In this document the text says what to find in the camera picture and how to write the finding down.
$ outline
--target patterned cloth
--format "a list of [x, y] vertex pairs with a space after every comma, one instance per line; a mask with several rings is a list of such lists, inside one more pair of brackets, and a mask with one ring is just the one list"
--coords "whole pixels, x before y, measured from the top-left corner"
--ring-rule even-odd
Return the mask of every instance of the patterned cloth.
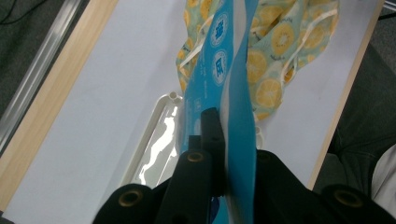
[[[219, 1], [187, 0], [188, 38], [177, 55], [181, 89], [189, 83]], [[338, 0], [261, 0], [247, 51], [247, 82], [256, 119], [281, 104], [284, 87], [296, 72], [326, 49], [338, 22]]]

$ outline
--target white table surface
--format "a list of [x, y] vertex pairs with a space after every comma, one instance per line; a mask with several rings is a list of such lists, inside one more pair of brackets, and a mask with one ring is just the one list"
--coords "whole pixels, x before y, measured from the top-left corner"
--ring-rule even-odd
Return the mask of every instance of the white table surface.
[[[120, 0], [4, 217], [90, 223], [119, 186], [160, 96], [181, 94], [184, 1]], [[307, 184], [377, 2], [342, 0], [329, 47], [260, 123], [264, 148]]]

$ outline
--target metal rail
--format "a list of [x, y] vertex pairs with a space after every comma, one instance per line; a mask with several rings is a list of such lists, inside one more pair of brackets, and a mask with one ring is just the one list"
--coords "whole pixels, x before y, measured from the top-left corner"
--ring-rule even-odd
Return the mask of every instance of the metal rail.
[[38, 86], [48, 71], [80, 3], [81, 0], [64, 1], [37, 55], [0, 119], [0, 157], [6, 150], [7, 144], [19, 126], [29, 104], [34, 99]]
[[385, 1], [384, 8], [390, 9], [392, 11], [396, 11], [396, 4], [390, 1]]

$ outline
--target white circle logo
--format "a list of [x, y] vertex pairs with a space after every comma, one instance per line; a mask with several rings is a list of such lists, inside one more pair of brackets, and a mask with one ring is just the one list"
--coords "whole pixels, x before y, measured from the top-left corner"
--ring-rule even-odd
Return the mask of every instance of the white circle logo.
[[219, 86], [224, 82], [225, 75], [227, 74], [227, 52], [219, 50], [213, 57], [212, 62], [213, 79]]
[[210, 36], [210, 43], [213, 47], [219, 45], [224, 39], [227, 33], [228, 18], [227, 14], [221, 14], [217, 19], [215, 24], [213, 24], [212, 35]]

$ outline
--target wooden edge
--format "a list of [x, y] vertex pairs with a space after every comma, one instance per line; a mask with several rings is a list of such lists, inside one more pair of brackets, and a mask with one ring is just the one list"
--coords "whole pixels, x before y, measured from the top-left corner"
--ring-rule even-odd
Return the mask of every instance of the wooden edge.
[[367, 27], [366, 33], [364, 34], [364, 38], [361, 41], [361, 46], [359, 48], [358, 54], [355, 58], [355, 61], [353, 62], [352, 68], [349, 71], [349, 76], [346, 81], [346, 85], [344, 87], [343, 94], [341, 95], [340, 102], [338, 103], [337, 109], [332, 117], [332, 124], [329, 127], [329, 130], [327, 131], [326, 137], [324, 139], [324, 142], [322, 144], [321, 151], [318, 155], [317, 163], [315, 164], [314, 170], [312, 171], [311, 177], [309, 178], [309, 182], [307, 187], [309, 189], [313, 189], [315, 186], [315, 183], [318, 178], [318, 174], [320, 171], [320, 168], [323, 164], [324, 158], [327, 153], [327, 149], [329, 148], [330, 142], [332, 141], [332, 135], [334, 134], [335, 128], [337, 127], [338, 120], [341, 117], [341, 114], [344, 110], [344, 106], [347, 102], [347, 97], [350, 93], [350, 89], [352, 88], [353, 81], [355, 80], [355, 77], [358, 73], [359, 67], [361, 66], [361, 60], [363, 59], [364, 52], [367, 49], [367, 46], [370, 42], [370, 38], [373, 34], [377, 19], [379, 17], [379, 14], [381, 13], [382, 6], [384, 5], [385, 0], [379, 0], [375, 12], [373, 14], [373, 17], [370, 20], [370, 23]]
[[91, 0], [0, 159], [5, 211], [57, 117], [118, 0]]

